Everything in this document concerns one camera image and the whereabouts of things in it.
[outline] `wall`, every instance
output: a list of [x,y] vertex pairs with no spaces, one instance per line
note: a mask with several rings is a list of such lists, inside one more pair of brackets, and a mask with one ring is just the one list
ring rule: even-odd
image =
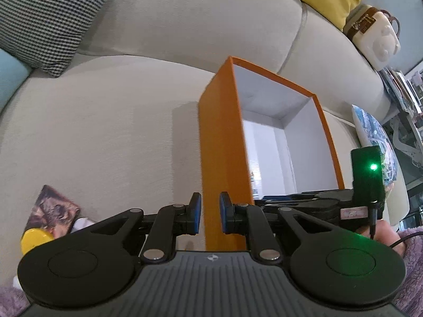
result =
[[363,0],[377,8],[388,10],[401,23],[401,51],[390,65],[406,74],[423,59],[422,0]]

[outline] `houndstooth pillow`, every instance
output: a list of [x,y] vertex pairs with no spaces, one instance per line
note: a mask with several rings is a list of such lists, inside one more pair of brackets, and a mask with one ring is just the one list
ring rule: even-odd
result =
[[59,77],[106,0],[0,0],[0,48]]

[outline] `bag handle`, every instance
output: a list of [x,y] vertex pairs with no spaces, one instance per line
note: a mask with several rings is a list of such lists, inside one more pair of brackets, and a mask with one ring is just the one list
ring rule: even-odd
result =
[[399,24],[399,20],[391,15],[387,10],[380,10],[383,14],[385,14],[388,17],[389,22],[392,25],[392,22],[396,21],[398,25],[398,32],[396,33],[397,38],[399,39],[399,33],[401,32],[401,26]]

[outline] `yellow round object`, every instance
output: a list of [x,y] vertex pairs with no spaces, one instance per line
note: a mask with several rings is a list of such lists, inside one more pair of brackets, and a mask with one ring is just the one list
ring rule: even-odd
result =
[[50,242],[54,239],[53,235],[43,229],[29,229],[25,231],[21,239],[22,254],[28,253],[35,247]]

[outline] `orange box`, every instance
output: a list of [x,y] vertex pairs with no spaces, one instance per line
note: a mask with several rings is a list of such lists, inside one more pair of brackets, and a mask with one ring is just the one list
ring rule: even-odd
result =
[[316,95],[229,57],[198,103],[203,211],[208,251],[244,250],[222,232],[219,194],[253,204],[254,193],[283,195],[344,188],[333,140]]

